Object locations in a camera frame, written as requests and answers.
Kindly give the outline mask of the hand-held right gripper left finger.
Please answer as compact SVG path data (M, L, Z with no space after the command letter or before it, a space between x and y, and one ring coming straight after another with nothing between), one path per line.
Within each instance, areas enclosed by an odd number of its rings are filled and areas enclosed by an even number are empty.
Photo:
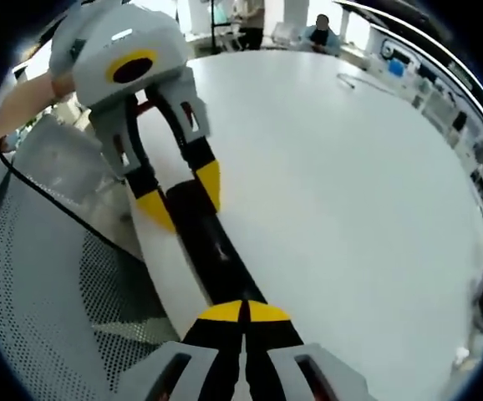
M121 400L231 400L239 379L241 300L209 307L184 338L124 371Z

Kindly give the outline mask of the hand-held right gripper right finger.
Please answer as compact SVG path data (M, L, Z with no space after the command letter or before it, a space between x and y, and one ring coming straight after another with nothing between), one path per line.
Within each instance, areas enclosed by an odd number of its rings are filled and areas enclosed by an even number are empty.
M365 377L317 343L305 343L290 317L246 301L246 379L254 400L373 400Z

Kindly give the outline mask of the person's left hand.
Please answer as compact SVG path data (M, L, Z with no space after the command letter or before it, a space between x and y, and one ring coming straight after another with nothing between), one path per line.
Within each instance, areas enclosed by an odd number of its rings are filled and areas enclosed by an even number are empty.
M73 75L70 71L52 78L53 98L61 100L69 96L75 91L75 83Z

